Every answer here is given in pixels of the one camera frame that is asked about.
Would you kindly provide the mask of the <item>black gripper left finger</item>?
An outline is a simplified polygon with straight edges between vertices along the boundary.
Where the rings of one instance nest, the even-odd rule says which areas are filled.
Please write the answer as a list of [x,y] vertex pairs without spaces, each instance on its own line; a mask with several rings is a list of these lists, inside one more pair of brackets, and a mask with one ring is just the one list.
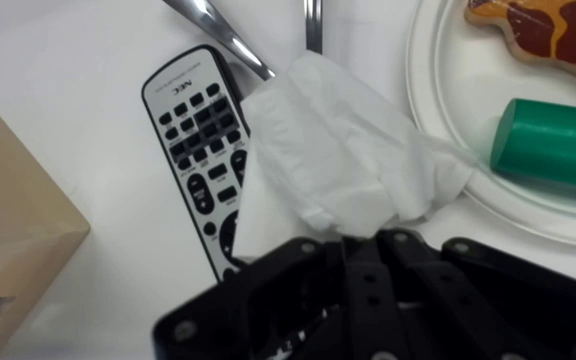
[[315,328],[337,295],[340,245],[291,238],[161,316],[155,360],[259,360]]

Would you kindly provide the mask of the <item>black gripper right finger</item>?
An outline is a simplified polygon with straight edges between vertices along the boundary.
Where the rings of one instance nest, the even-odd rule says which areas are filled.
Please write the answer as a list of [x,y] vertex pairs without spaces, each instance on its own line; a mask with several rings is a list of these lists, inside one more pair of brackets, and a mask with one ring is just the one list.
[[465,360],[576,360],[576,280],[472,238],[438,249],[411,230],[376,234],[395,281]]

